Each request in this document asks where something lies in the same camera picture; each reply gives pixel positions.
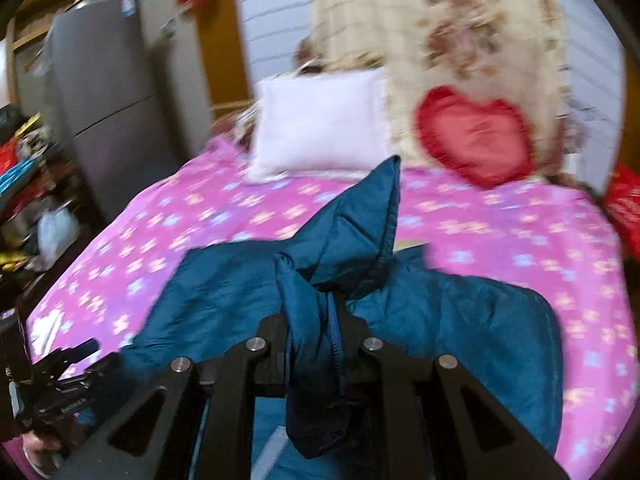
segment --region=cluttered shelf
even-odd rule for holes
[[[0,109],[0,311],[23,319],[104,225],[39,119]]]

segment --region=blue down jacket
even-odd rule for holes
[[[424,266],[423,248],[393,253],[399,159],[327,204],[284,241],[245,241],[190,251],[167,283],[123,364],[92,407],[104,420],[176,356],[222,355],[255,335],[260,320],[289,322],[289,395],[259,399],[254,460],[277,426],[287,445],[269,478],[367,478],[369,459],[342,446],[350,409],[340,402],[338,290],[371,333],[408,355],[455,356],[551,453],[562,409],[556,317],[532,290]]]

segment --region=bed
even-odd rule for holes
[[[326,27],[319,30],[327,41]],[[290,237],[351,185],[310,177],[249,185],[247,161],[241,146],[218,135],[135,197],[28,319],[34,357],[95,337],[101,350],[67,374],[81,372],[132,340],[186,251]],[[447,170],[406,167],[396,246],[420,243],[429,267],[532,288],[552,305],[564,352],[556,460],[572,480],[590,478],[638,394],[635,331],[610,224],[580,190],[535,179],[482,190]]]

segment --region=heart-shaped cushion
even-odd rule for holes
[[[419,105],[416,121],[425,149],[473,184],[490,189],[534,169],[529,127],[503,99],[478,104],[439,86]]]

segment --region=screw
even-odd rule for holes
[[[267,342],[261,337],[252,337],[251,339],[246,340],[246,347],[251,352],[257,352],[258,350],[262,350],[267,345]]]
[[[364,340],[364,348],[371,352],[377,352],[384,345],[385,344],[382,342],[382,339],[378,339],[377,337],[367,337]]]
[[[2,314],[0,314],[0,320],[9,319],[14,314],[15,314],[15,309],[14,308],[10,308],[9,310],[7,310],[7,311],[3,312]]]
[[[442,368],[446,368],[447,370],[453,370],[456,366],[458,366],[458,360],[453,357],[453,355],[443,354],[438,357],[438,364]]]
[[[187,357],[177,357],[171,361],[171,370],[174,372],[184,372],[191,368],[191,361]]]

